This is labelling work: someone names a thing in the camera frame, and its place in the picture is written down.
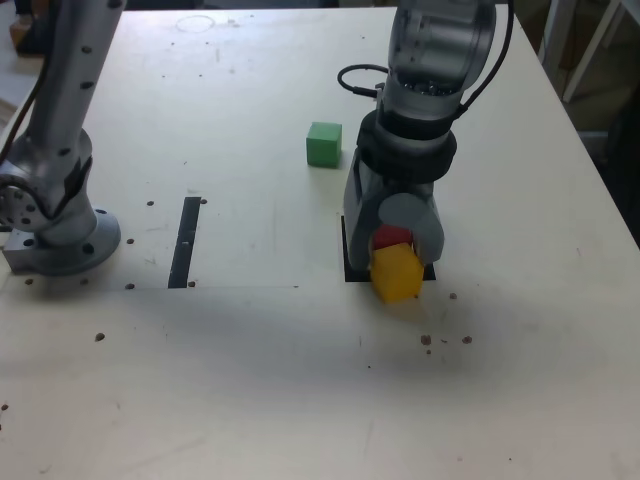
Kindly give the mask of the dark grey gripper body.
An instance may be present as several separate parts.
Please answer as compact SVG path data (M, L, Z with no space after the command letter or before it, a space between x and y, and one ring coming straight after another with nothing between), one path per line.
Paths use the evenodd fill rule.
M373 202L374 200L385 199L391 195L408 193L420 198L427 198L433 195L434 185L414 184L385 177L371 170L369 167L362 168L362 201Z

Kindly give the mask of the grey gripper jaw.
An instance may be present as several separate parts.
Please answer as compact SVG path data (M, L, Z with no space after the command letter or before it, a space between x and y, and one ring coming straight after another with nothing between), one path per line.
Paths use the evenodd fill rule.
M346 253L353 270L369 269L371 239L381 224L378 208L382 196L382 177L369 168L361 150L356 149L343 199Z
M436 262L444 247L444 230L431 194L398 193L386 198L378 209L383 224L411 232L414 249L422 262Z

